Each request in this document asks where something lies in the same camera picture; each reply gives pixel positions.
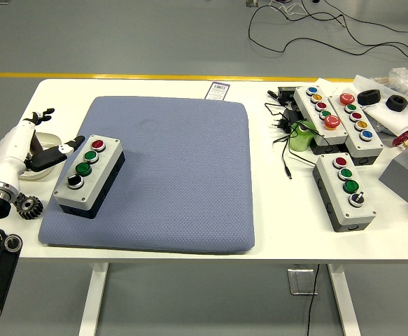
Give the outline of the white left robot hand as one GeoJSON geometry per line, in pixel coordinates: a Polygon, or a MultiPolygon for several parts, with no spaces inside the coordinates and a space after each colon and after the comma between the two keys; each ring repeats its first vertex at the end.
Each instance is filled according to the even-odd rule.
{"type": "Polygon", "coordinates": [[[53,108],[33,112],[0,141],[0,183],[14,184],[25,171],[41,172],[65,161],[85,141],[84,136],[44,149],[36,137],[36,126],[51,119],[53,108]]]}

